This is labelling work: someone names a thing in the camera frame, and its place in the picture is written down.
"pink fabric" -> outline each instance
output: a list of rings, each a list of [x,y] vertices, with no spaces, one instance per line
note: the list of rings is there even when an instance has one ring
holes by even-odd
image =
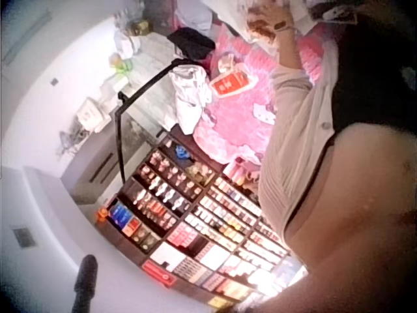
[[[313,81],[319,77],[323,56],[317,38],[316,35],[308,36],[299,42],[304,68]],[[215,98],[203,112],[194,130],[194,139],[210,158],[219,163],[227,164],[241,157],[260,165],[273,125],[253,115],[253,104],[273,111],[274,90],[269,76],[276,67],[276,60],[261,48],[254,48],[240,37],[233,37],[222,25],[210,66],[212,79],[218,75],[219,58],[227,53],[232,53],[238,62],[244,62],[259,81],[253,89],[239,95]]]

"white plastic bag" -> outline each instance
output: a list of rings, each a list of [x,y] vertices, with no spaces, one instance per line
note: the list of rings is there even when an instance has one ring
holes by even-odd
[[[176,91],[178,123],[185,135],[192,134],[203,108],[212,101],[207,74],[197,65],[181,65],[174,68],[169,77]]]

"product box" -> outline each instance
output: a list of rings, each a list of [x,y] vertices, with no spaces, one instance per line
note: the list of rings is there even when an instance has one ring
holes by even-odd
[[[170,272],[161,269],[150,260],[147,260],[142,265],[142,269],[167,287],[174,285],[175,281],[177,280],[175,276],[173,276]]]
[[[120,202],[117,202],[109,210],[109,216],[111,217],[112,220],[116,221],[117,215],[119,215],[122,210],[123,210],[123,206],[120,204]]]
[[[140,224],[141,221],[136,216],[133,216],[129,223],[127,223],[127,225],[122,229],[122,232],[126,236],[130,237],[139,228]]]
[[[144,224],[140,225],[140,228],[133,234],[132,239],[136,244],[140,244],[144,238],[146,238],[151,233],[151,230],[146,227]]]
[[[129,223],[130,219],[133,217],[133,213],[130,212],[127,208],[123,207],[121,213],[117,215],[115,223],[123,229],[127,223]]]
[[[155,233],[151,233],[145,240],[142,241],[140,247],[144,251],[149,251],[159,240],[160,238]]]

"red packaging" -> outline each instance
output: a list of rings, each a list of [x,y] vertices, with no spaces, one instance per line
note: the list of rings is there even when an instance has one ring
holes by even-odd
[[[141,221],[136,216],[133,216],[129,223],[127,223],[127,225],[122,229],[122,232],[126,236],[130,237],[139,228],[140,224]]]
[[[161,282],[167,287],[172,286],[175,281],[177,280],[175,276],[171,275],[171,273],[161,269],[157,266],[154,262],[147,260],[143,265],[142,269],[151,275],[151,277],[157,279],[157,281]]]

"black object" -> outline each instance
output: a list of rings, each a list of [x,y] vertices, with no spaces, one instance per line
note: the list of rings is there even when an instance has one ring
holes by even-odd
[[[126,182],[126,177],[124,175],[124,162],[123,162],[123,152],[122,152],[122,126],[121,126],[122,114],[149,88],[151,88],[155,83],[159,82],[166,74],[168,74],[170,70],[180,65],[198,65],[198,66],[203,67],[200,63],[192,61],[192,60],[174,59],[168,67],[165,67],[161,72],[155,75],[149,82],[143,85],[130,98],[128,98],[121,91],[117,94],[118,98],[122,100],[123,102],[123,105],[119,109],[117,109],[117,111],[115,112],[117,158],[119,159],[120,175],[122,177],[123,184],[125,184]]]
[[[90,302],[96,290],[97,270],[98,264],[95,256],[89,254],[83,258],[74,286],[76,300],[72,313],[90,312]]]
[[[211,51],[216,49],[213,40],[189,27],[177,29],[167,38],[191,60],[203,60]]]

